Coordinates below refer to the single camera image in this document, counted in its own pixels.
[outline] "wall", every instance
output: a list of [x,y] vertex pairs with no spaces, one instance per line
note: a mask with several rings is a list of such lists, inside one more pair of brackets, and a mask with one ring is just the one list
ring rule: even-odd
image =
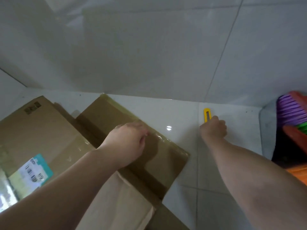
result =
[[29,87],[263,106],[307,90],[307,0],[4,0]]
[[4,118],[9,108],[26,87],[0,70],[0,120]]

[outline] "yellow utility knife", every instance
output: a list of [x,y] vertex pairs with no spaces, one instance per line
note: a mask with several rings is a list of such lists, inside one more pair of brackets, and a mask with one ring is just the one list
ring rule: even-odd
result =
[[211,111],[210,111],[210,108],[205,108],[205,109],[204,109],[204,118],[205,118],[205,123],[208,122],[208,120],[211,119]]

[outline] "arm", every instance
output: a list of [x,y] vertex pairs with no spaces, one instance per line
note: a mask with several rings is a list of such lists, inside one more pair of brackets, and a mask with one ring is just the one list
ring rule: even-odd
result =
[[227,142],[225,121],[201,125],[228,190],[257,229],[306,229],[307,186],[270,160]]
[[52,182],[1,213],[0,226],[75,229],[107,179],[142,154],[147,134],[140,123],[117,126],[98,149],[88,152]]

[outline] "hand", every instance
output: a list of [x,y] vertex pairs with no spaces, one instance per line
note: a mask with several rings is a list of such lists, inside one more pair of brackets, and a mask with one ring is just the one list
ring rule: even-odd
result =
[[227,126],[224,120],[213,116],[207,123],[200,126],[201,137],[207,142],[210,139],[222,139],[227,135]]
[[119,168],[122,168],[142,154],[145,137],[148,134],[149,131],[139,122],[118,125],[107,135],[97,150],[102,149],[104,152],[106,150]]

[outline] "cardboard box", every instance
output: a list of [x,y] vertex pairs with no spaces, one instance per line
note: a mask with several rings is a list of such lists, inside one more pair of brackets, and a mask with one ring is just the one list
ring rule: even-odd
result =
[[[53,173],[49,182],[98,147],[115,126],[136,119],[106,95],[77,120],[43,96],[36,98],[0,122],[0,167],[14,178],[12,184],[19,183],[21,176],[16,179],[16,173],[40,154]],[[111,176],[77,229],[187,229],[161,200],[188,153],[152,128],[150,131],[153,134],[146,140],[142,157]],[[27,194],[25,189],[18,192]]]

